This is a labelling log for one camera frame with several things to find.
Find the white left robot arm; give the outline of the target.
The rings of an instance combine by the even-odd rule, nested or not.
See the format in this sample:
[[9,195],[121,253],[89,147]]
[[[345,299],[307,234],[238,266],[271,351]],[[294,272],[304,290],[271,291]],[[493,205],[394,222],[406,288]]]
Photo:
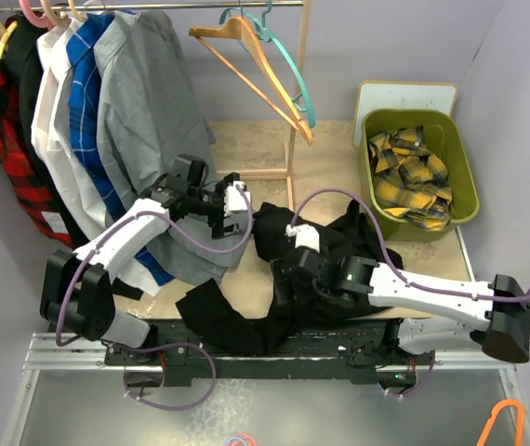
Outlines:
[[234,214],[253,216],[252,200],[236,172],[205,186],[207,164],[188,154],[145,189],[132,207],[91,242],[69,254],[55,252],[46,263],[40,314],[56,326],[55,342],[66,347],[79,338],[125,349],[138,364],[155,360],[157,331],[147,321],[116,308],[113,282],[126,263],[157,236],[188,215],[203,216],[214,239],[239,232],[227,225]]

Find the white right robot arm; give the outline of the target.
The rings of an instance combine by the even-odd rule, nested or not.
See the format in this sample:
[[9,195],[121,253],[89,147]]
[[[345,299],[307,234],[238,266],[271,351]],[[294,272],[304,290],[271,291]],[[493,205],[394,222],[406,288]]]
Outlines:
[[332,260],[306,247],[271,267],[276,307],[306,323],[337,325],[389,308],[430,314],[429,321],[390,321],[380,349],[391,363],[441,349],[479,349],[516,364],[530,359],[530,303],[521,301],[522,288],[510,276],[448,280],[362,256]]

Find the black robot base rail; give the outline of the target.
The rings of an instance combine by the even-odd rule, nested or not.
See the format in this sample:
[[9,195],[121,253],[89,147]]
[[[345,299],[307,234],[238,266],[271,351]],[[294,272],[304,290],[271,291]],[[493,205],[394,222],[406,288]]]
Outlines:
[[161,360],[156,353],[139,355],[108,348],[105,363],[128,372],[166,373],[166,387],[186,387],[193,379],[346,380],[356,385],[381,383],[411,387],[417,373],[431,364],[433,355],[413,355],[397,346],[397,320],[352,320],[336,329],[303,328],[286,338],[273,352],[255,357],[232,355],[210,345],[182,320],[151,320],[157,328],[157,346],[186,342],[202,347],[212,358],[193,348],[173,348]]

